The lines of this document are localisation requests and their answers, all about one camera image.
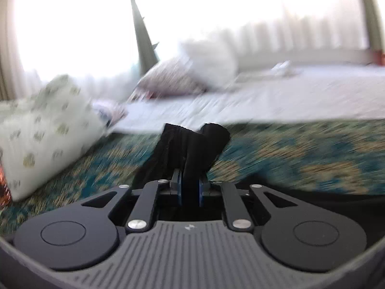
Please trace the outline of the black pants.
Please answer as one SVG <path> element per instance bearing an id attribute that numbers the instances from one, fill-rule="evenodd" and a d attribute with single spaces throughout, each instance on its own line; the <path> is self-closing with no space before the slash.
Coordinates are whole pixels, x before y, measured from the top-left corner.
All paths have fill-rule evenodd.
<path id="1" fill-rule="evenodd" d="M 139 169 L 132 185 L 141 189 L 150 181 L 168 179 L 181 172 L 181 206 L 196 211 L 200 206 L 199 180 L 207 174 L 230 142 L 229 131 L 208 123 L 199 131 L 165 124 L 153 152 Z"/>

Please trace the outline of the teal paisley bedspread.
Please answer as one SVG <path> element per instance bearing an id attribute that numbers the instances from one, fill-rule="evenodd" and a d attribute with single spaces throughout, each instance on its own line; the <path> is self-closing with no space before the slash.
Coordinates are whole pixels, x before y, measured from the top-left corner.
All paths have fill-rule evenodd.
<path id="1" fill-rule="evenodd" d="M 214 181 L 259 174 L 283 188 L 356 195 L 384 194 L 384 121 L 240 123 L 210 169 Z M 1 234 L 27 219 L 131 183 L 157 133 L 111 134 L 32 196 L 1 210 Z"/>

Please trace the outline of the white floral duvet bundle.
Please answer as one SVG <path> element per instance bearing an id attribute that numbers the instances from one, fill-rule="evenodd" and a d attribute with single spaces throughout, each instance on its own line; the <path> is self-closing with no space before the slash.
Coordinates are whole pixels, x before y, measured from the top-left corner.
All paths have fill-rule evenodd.
<path id="1" fill-rule="evenodd" d="M 106 122 L 68 75 L 32 97 L 1 102 L 1 175 L 12 201 L 30 196 L 105 132 Z"/>

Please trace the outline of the purple floral pillow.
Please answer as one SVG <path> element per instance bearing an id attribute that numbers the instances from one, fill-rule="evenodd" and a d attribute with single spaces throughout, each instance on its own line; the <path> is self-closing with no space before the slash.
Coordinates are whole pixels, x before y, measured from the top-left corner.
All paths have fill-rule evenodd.
<path id="1" fill-rule="evenodd" d="M 179 59 L 160 61 L 142 76 L 133 92 L 135 99 L 199 95 L 207 91 Z"/>

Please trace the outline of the grey-green left curtain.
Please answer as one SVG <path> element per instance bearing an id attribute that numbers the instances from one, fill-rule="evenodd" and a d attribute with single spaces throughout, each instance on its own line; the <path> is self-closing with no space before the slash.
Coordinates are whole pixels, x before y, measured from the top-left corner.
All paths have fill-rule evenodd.
<path id="1" fill-rule="evenodd" d="M 156 46 L 151 43 L 146 24 L 141 16 L 136 0 L 130 0 L 130 3 L 133 11 L 140 74 L 144 76 L 159 60 L 155 54 Z"/>

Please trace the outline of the grey-green curtain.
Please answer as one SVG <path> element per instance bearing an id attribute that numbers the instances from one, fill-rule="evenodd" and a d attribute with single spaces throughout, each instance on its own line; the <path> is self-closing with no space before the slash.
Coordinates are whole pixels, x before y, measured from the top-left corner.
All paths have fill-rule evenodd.
<path id="1" fill-rule="evenodd" d="M 382 55 L 384 53 L 384 33 L 377 0 L 362 0 L 369 37 L 370 49 Z"/>
<path id="2" fill-rule="evenodd" d="M 130 3 L 133 11 L 140 74 L 144 76 L 159 60 L 155 54 L 156 46 L 151 43 L 146 24 L 141 16 L 136 0 L 130 0 Z"/>

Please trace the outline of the small white cloth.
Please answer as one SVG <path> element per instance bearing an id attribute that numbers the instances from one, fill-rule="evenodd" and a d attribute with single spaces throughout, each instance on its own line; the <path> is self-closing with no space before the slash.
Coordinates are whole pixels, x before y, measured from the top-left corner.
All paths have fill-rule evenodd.
<path id="1" fill-rule="evenodd" d="M 280 77 L 293 77 L 300 75 L 302 72 L 293 66 L 291 61 L 284 61 L 276 64 L 271 69 L 271 73 Z"/>

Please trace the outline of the white pillow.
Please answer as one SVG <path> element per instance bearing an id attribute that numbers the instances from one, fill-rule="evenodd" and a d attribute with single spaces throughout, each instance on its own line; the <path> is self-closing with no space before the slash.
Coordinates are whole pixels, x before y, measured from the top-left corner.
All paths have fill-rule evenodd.
<path id="1" fill-rule="evenodd" d="M 207 89 L 227 90 L 235 83 L 237 59 L 223 40 L 187 41 L 181 52 L 193 78 Z"/>

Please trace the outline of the white bed sheet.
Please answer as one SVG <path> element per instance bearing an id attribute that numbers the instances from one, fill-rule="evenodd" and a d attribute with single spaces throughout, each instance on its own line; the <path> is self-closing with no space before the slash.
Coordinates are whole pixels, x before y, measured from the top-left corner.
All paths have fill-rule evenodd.
<path id="1" fill-rule="evenodd" d="M 241 75 L 234 91 L 129 102 L 113 132 L 158 133 L 171 123 L 303 123 L 384 118 L 384 67 L 299 66 L 291 77 Z"/>

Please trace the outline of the grey-green right curtain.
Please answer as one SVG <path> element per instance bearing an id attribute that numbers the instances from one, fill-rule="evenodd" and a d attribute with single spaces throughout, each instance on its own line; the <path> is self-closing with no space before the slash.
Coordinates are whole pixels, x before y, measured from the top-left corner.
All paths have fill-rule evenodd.
<path id="1" fill-rule="evenodd" d="M 377 0 L 362 0 L 369 37 L 370 49 L 382 55 L 384 53 L 384 33 Z"/>

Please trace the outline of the wooden bed frame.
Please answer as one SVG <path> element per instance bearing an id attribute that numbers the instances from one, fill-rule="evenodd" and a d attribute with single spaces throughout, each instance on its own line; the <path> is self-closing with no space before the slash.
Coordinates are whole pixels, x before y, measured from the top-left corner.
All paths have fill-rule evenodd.
<path id="1" fill-rule="evenodd" d="M 367 63 L 368 64 L 375 64 L 378 66 L 384 66 L 385 65 L 385 55 L 382 50 L 372 50 L 369 49 L 366 51 L 367 56 Z"/>

